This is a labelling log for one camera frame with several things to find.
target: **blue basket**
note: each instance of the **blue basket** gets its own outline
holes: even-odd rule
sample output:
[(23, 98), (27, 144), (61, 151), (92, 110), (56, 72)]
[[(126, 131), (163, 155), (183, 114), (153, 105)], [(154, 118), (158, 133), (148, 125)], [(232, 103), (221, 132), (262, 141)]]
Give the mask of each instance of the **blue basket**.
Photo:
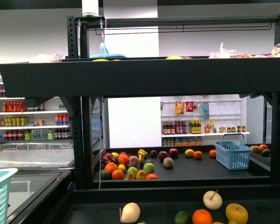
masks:
[(10, 178), (17, 171), (16, 168), (0, 169), (0, 224), (6, 223)]
[[(240, 134), (243, 136), (241, 142), (223, 141), (226, 135)], [(214, 143), (216, 147), (216, 159), (231, 170), (248, 169), (252, 149), (244, 145), (245, 136), (241, 133), (224, 134), (221, 141)]]

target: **green apple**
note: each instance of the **green apple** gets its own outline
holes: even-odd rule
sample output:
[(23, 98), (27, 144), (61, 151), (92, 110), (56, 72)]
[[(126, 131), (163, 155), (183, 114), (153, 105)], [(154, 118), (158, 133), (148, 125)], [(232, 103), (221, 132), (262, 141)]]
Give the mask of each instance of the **green apple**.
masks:
[(169, 57), (167, 57), (166, 59), (183, 59), (183, 57), (180, 57), (178, 55), (170, 55)]
[(127, 170), (127, 173), (128, 174), (132, 174), (134, 178), (136, 178), (136, 175), (138, 173), (138, 169), (136, 167), (130, 167), (128, 170)]
[(222, 198), (216, 191), (210, 190), (204, 194), (203, 203), (210, 210), (218, 210), (222, 205)]
[(228, 221), (236, 221), (238, 224), (246, 224), (248, 222), (248, 212), (243, 205), (231, 203), (226, 207), (226, 217)]
[(154, 173), (154, 165), (150, 162), (145, 163), (143, 166), (143, 170), (147, 173), (147, 174), (153, 174)]

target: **plastic bag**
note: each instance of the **plastic bag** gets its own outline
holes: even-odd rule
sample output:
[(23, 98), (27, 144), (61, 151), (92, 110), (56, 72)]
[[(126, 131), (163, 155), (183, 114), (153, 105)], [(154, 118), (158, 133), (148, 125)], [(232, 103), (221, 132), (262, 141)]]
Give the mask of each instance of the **plastic bag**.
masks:
[(272, 50), (271, 57), (280, 57), (280, 44), (276, 44)]
[(29, 63), (55, 63), (61, 62), (63, 53), (57, 53), (52, 55), (40, 54), (30, 60)]
[(242, 58), (243, 54), (237, 50), (227, 50), (224, 43), (221, 43), (220, 52), (211, 52), (209, 58)]

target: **orange fruit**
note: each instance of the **orange fruit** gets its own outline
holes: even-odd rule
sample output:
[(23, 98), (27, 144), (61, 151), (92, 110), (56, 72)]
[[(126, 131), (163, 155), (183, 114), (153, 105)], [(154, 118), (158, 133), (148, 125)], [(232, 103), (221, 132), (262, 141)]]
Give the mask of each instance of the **orange fruit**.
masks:
[(216, 158), (216, 150), (215, 149), (210, 150), (210, 158), (213, 158), (213, 159)]
[(110, 176), (112, 176), (112, 173), (117, 169), (118, 167), (114, 162), (109, 162), (104, 168), (104, 170), (107, 170), (109, 172)]
[(127, 164), (130, 163), (130, 158), (125, 154), (120, 154), (118, 156), (118, 163), (126, 166)]
[(201, 159), (203, 156), (202, 152), (201, 151), (196, 151), (193, 153), (193, 157), (197, 160)]
[(192, 217), (193, 224), (212, 224), (213, 219), (205, 209), (196, 210)]
[(151, 179), (158, 179), (158, 178), (159, 177), (157, 174), (148, 174), (145, 179), (151, 180)]
[(124, 177), (125, 177), (125, 174), (120, 169), (114, 170), (112, 173), (113, 180), (123, 180)]

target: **teal basket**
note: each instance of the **teal basket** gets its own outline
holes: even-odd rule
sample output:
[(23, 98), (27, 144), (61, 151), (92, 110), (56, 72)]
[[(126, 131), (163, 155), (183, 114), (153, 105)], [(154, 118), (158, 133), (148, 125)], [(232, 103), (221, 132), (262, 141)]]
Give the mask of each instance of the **teal basket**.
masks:
[(0, 169), (0, 224), (6, 223), (10, 178), (17, 171), (16, 168)]
[[(235, 134), (242, 135), (241, 142), (223, 141), (224, 136)], [(217, 161), (231, 170), (248, 169), (252, 149), (245, 146), (244, 142), (245, 136), (241, 133), (224, 134), (221, 141), (214, 143)]]

